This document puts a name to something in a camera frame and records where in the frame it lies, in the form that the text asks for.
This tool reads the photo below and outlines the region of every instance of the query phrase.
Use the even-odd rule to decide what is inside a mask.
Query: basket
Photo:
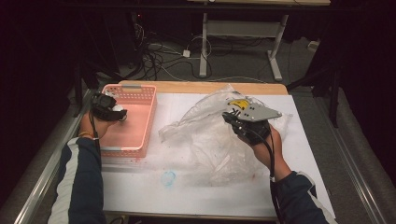
[[[117,105],[127,110],[127,119],[110,126],[99,140],[102,157],[146,157],[157,105],[156,87],[109,84],[104,86],[102,93],[114,97]]]

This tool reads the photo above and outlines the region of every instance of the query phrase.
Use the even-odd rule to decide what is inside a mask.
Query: dark blue sleeve
[[[317,199],[314,182],[306,174],[292,172],[276,183],[279,210],[288,224],[336,223]]]
[[[106,223],[100,155],[89,138],[63,148],[49,223]]]

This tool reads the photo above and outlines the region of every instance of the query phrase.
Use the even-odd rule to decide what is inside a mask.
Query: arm
[[[98,136],[113,123],[95,119]],[[81,137],[71,139],[63,148],[49,223],[106,223],[101,158],[88,114],[81,120],[80,133]]]
[[[293,172],[282,155],[282,141],[279,132],[271,126],[271,136],[266,138],[273,145],[275,155],[275,179],[280,213],[286,223],[336,223],[332,215],[317,199],[315,183],[304,173]],[[271,160],[263,143],[251,146],[256,158],[266,167]]]

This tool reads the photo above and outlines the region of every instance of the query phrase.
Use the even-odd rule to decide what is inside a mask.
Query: white tabletop
[[[306,139],[293,99],[289,95],[252,95],[269,107],[292,114],[283,152],[290,168],[304,171],[317,184],[318,199],[335,217],[323,180]],[[179,121],[205,94],[158,93],[157,109],[143,159],[104,164],[105,206],[108,212],[163,216],[238,217],[276,219],[269,189],[269,172],[239,183],[210,186],[202,174],[189,169],[186,146],[170,150],[158,131]]]

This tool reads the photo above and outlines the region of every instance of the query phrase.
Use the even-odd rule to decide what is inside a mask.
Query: clear plastic bag
[[[184,148],[191,151],[192,165],[198,169],[197,173],[206,176],[207,180],[203,181],[212,186],[226,185],[267,172],[252,149],[236,136],[221,115],[230,100],[243,98],[264,105],[255,98],[240,94],[229,84],[196,103],[180,121],[159,130],[162,142],[173,141],[187,146]],[[269,120],[282,139],[286,137],[290,118],[290,115],[282,114],[278,119]]]

